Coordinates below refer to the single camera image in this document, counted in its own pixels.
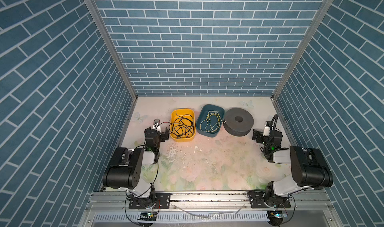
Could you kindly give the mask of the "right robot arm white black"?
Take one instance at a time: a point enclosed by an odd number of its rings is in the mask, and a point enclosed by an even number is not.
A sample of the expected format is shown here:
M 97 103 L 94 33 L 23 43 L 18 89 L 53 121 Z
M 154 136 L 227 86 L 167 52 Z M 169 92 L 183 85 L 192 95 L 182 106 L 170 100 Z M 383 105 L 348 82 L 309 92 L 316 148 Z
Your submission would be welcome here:
M 279 181 L 271 181 L 264 191 L 249 191 L 251 208 L 290 208 L 290 198 L 303 190 L 329 188 L 334 178 L 319 149 L 299 146 L 282 147 L 281 131 L 265 128 L 253 130 L 252 140 L 262 144 L 262 154 L 269 163 L 289 165 L 291 173 Z

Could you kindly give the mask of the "grey cable spool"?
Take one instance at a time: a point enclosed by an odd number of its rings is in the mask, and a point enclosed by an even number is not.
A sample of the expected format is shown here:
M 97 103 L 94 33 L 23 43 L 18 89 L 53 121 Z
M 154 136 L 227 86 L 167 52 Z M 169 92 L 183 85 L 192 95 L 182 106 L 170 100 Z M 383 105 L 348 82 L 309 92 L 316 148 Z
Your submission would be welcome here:
M 254 118 L 247 110 L 231 108 L 224 115 L 223 126 L 233 136 L 246 136 L 254 125 Z

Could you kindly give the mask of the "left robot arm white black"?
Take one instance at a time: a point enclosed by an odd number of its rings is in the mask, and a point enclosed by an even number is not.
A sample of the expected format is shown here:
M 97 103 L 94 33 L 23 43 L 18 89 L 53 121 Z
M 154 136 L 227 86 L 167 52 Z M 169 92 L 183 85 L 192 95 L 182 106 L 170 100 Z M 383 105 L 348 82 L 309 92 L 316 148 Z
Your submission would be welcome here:
M 155 181 L 149 183 L 141 176 L 143 165 L 159 168 L 160 144 L 169 139 L 170 131 L 160 127 L 144 130 L 145 142 L 133 150 L 118 147 L 103 175 L 103 185 L 126 192 L 130 210 L 168 209 L 171 194 L 156 192 Z

